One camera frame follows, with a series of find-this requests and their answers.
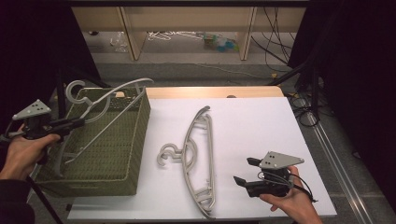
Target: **hand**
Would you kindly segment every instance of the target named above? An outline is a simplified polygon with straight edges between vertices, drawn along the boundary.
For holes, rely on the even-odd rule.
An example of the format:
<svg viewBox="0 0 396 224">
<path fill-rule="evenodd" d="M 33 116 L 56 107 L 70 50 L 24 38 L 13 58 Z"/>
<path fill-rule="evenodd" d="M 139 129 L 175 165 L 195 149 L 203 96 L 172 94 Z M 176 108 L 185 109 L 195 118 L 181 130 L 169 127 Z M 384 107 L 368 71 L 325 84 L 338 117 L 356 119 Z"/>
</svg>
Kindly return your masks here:
<svg viewBox="0 0 396 224">
<path fill-rule="evenodd" d="M 292 174 L 299 176 L 297 167 L 290 166 L 288 169 Z M 297 177 L 293 178 L 293 182 L 295 185 L 303 186 L 301 180 Z M 277 208 L 280 208 L 299 224 L 322 223 L 308 196 L 298 189 L 291 189 L 285 197 L 261 194 L 260 199 L 273 205 L 271 211 L 274 212 Z"/>
<path fill-rule="evenodd" d="M 13 138 L 8 147 L 6 163 L 0 172 L 0 179 L 25 180 L 35 169 L 35 164 L 44 156 L 42 149 L 60 138 L 58 134 L 49 134 L 36 140 L 27 140 L 22 136 Z"/>
</svg>

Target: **white tabletop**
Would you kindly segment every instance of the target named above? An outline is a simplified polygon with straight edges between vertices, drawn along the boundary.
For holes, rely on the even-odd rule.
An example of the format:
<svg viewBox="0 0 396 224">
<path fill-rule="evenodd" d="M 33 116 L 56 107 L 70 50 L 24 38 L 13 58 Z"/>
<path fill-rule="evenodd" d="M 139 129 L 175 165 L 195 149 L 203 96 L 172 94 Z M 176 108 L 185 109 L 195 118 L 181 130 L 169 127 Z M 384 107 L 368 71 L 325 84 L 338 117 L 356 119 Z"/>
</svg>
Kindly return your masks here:
<svg viewBox="0 0 396 224">
<path fill-rule="evenodd" d="M 284 217 L 270 211 L 270 204 L 249 198 L 233 176 L 257 181 L 260 168 L 247 158 L 262 159 L 275 151 L 304 159 L 297 165 L 301 178 L 312 189 L 320 216 L 336 212 L 318 169 L 306 146 L 287 98 L 150 99 L 151 113 L 144 145 L 137 193 L 134 196 L 76 198 L 69 219 L 79 221 L 198 221 L 205 219 L 184 181 L 181 162 L 168 159 L 161 167 L 157 155 L 164 144 L 182 147 L 196 112 L 209 105 L 213 120 L 216 203 L 211 216 L 217 220 Z M 205 138 L 194 134 L 198 161 L 191 171 L 192 184 L 203 187 L 208 179 Z"/>
</svg>

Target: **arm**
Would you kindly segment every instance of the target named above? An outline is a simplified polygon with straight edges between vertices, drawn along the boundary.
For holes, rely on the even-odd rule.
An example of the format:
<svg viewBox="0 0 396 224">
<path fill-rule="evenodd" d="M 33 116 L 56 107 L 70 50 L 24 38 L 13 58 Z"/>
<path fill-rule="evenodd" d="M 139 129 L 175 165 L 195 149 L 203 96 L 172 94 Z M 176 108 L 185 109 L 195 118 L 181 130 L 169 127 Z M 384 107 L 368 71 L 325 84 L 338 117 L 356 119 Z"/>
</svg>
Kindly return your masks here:
<svg viewBox="0 0 396 224">
<path fill-rule="evenodd" d="M 288 167 L 288 169 L 292 174 L 299 175 L 297 167 L 291 166 Z M 295 185 L 303 187 L 299 178 L 294 178 L 293 182 Z M 298 189 L 291 189 L 288 195 L 283 198 L 271 194 L 261 194 L 260 199 L 273 205 L 271 211 L 274 212 L 277 208 L 280 208 L 289 217 L 300 224 L 322 223 L 308 196 Z"/>
<path fill-rule="evenodd" d="M 15 137 L 0 172 L 0 223 L 34 223 L 35 213 L 26 201 L 30 185 L 24 181 L 44 153 L 42 148 L 60 139 L 50 134 L 36 140 Z"/>
</svg>

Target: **black sleeve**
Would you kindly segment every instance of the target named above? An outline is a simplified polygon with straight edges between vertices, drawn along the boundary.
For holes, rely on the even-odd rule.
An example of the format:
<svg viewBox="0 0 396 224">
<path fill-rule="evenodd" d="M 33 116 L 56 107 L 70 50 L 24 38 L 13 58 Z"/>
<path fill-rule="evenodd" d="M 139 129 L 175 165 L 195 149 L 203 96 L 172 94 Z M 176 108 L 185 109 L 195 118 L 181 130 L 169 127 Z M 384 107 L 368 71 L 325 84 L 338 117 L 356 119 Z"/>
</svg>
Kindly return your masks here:
<svg viewBox="0 0 396 224">
<path fill-rule="evenodd" d="M 35 223 L 35 212 L 26 202 L 29 191 L 25 181 L 0 180 L 0 223 Z"/>
</svg>

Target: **plastic basket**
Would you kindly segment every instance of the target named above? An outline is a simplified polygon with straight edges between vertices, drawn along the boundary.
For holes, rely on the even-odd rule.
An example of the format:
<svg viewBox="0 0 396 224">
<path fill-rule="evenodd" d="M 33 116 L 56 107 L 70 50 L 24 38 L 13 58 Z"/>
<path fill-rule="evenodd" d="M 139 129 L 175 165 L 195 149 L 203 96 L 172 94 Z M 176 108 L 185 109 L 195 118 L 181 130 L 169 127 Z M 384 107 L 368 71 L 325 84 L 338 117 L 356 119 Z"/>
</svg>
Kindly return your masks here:
<svg viewBox="0 0 396 224">
<path fill-rule="evenodd" d="M 82 89 L 78 99 L 87 96 L 99 99 L 111 89 Z M 111 99 L 110 108 L 97 121 L 75 129 L 66 142 L 64 152 L 77 152 L 86 146 L 137 96 L 135 89 L 120 90 L 124 97 Z M 95 107 L 86 119 L 96 117 L 105 107 L 106 100 Z M 86 104 L 72 105 L 68 118 L 79 117 Z M 48 163 L 41 167 L 35 182 L 55 197 L 121 196 L 136 194 L 140 162 L 149 122 L 149 99 L 146 94 L 125 111 L 75 161 L 61 165 L 60 177 L 54 172 L 60 147 L 49 152 Z"/>
</svg>

